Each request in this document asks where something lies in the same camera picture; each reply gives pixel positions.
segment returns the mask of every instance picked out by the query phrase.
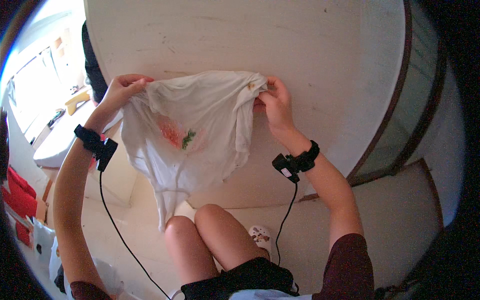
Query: black wrist strap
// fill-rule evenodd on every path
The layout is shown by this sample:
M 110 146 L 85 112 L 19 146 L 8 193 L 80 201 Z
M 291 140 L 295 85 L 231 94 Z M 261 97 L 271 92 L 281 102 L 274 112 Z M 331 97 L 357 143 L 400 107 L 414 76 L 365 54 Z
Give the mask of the black wrist strap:
M 78 124 L 73 132 L 82 140 L 84 148 L 91 151 L 95 159 L 99 160 L 104 148 L 100 135 L 91 129 L 82 127 L 80 124 Z
M 84 148 L 91 151 L 95 160 L 98 160 L 98 165 L 96 167 L 97 170 L 100 172 L 105 171 L 105 168 L 115 153 L 118 144 L 111 139 L 102 141 L 98 133 L 91 129 L 84 128 L 80 124 L 78 124 L 73 132 L 75 132 L 75 135 L 82 140 Z
M 309 151 L 304 151 L 297 157 L 292 155 L 286 156 L 286 159 L 292 164 L 296 172 L 306 172 L 315 166 L 315 159 L 320 153 L 320 148 L 315 141 L 310 140 L 310 142 L 312 146 Z
M 297 157 L 292 155 L 287 155 L 286 157 L 282 154 L 279 154 L 273 161 L 272 165 L 277 169 L 283 176 L 288 178 L 293 183 L 297 183 L 300 178 L 298 177 L 298 172 L 306 172 L 315 166 L 315 159 L 320 153 L 320 148 L 318 144 L 310 140 L 312 146 L 309 151 L 304 151 Z

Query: yellow object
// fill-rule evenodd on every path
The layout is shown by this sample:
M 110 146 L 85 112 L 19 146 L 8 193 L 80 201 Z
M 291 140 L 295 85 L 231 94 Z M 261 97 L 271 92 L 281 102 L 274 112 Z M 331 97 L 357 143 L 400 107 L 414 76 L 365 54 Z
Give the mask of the yellow object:
M 65 106 L 67 107 L 67 112 L 69 115 L 73 115 L 74 112 L 77 110 L 77 104 L 79 104 L 80 102 L 90 100 L 90 95 L 87 92 L 88 92 L 88 88 L 81 89 L 80 91 L 78 91 L 73 95 L 72 99 L 68 100 L 65 103 Z

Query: maroon sleeve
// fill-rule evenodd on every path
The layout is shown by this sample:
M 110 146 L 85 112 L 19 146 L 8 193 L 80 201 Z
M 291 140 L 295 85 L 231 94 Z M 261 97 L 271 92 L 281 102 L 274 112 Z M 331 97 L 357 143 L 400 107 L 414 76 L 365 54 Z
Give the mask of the maroon sleeve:
M 70 288 L 75 300 L 112 300 L 109 295 L 91 283 L 74 281 L 70 283 Z
M 350 233 L 332 247 L 324 272 L 324 284 L 312 300 L 373 299 L 373 269 L 365 238 Z

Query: leg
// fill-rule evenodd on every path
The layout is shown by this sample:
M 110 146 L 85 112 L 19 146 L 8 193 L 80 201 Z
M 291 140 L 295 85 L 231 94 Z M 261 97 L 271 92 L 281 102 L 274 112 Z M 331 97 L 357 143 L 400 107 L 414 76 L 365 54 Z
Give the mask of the leg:
M 168 220 L 165 241 L 183 284 L 218 276 L 211 252 L 187 217 L 173 216 Z
M 257 247 L 242 224 L 218 205 L 202 206 L 195 214 L 195 225 L 225 271 L 256 257 L 269 259 L 268 252 Z

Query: left hand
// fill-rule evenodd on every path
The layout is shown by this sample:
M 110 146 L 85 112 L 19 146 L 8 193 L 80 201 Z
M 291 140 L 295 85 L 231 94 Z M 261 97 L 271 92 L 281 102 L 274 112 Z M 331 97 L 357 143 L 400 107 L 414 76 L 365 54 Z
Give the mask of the left hand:
M 99 131 L 102 131 L 120 108 L 127 104 L 130 97 L 143 91 L 147 83 L 153 80 L 152 77 L 140 74 L 126 74 L 113 78 L 102 102 L 85 123 L 85 127 L 100 134 Z

